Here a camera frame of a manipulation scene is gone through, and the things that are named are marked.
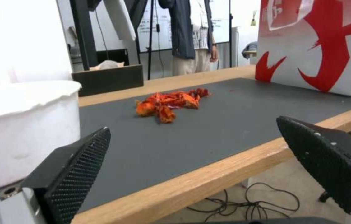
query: white bowl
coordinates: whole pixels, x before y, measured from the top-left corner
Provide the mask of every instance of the white bowl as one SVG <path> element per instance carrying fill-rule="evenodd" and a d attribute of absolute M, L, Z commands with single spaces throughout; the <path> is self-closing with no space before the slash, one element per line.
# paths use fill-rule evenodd
<path fill-rule="evenodd" d="M 0 86 L 0 187 L 25 178 L 54 149 L 80 139 L 74 81 Z"/>

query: black mat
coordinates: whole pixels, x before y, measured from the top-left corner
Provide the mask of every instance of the black mat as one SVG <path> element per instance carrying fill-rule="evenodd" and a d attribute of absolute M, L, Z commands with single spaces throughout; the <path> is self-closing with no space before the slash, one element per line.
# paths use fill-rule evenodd
<path fill-rule="evenodd" d="M 175 110 L 173 124 L 137 117 L 136 98 L 80 109 L 82 136 L 102 126 L 112 134 L 105 162 L 80 211 L 276 139 L 279 115 L 317 123 L 351 109 L 351 97 L 248 79 L 201 87 L 212 95 L 201 100 L 199 110 Z"/>

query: dark jacket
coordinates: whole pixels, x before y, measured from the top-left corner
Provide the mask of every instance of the dark jacket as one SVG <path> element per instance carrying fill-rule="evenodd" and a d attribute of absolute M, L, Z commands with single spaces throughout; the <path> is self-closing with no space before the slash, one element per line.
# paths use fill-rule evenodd
<path fill-rule="evenodd" d="M 210 0 L 204 0 L 208 23 L 208 47 L 212 49 L 213 23 L 211 21 Z M 171 16 L 171 42 L 173 55 L 184 59 L 194 59 L 191 6 L 189 0 L 159 0 L 162 8 L 168 8 Z"/>

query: white board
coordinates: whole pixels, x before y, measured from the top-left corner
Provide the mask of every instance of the white board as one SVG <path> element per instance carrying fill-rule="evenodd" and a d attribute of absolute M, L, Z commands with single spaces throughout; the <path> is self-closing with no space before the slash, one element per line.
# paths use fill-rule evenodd
<path fill-rule="evenodd" d="M 151 0 L 148 0 L 144 16 L 137 30 L 141 52 L 147 52 L 147 48 L 149 47 L 150 7 Z M 215 42 L 229 42 L 229 1 L 210 0 L 210 8 Z M 162 9 L 157 0 L 154 0 L 153 12 L 152 51 L 171 49 L 171 18 L 169 10 Z M 159 33 L 156 31 L 157 23 L 160 24 Z"/>

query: person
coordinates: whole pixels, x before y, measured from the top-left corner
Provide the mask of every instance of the person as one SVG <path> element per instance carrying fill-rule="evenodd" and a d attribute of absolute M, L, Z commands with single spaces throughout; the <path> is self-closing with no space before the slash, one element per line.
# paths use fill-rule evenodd
<path fill-rule="evenodd" d="M 171 17 L 173 75 L 210 70 L 218 60 L 210 0 L 159 0 Z"/>

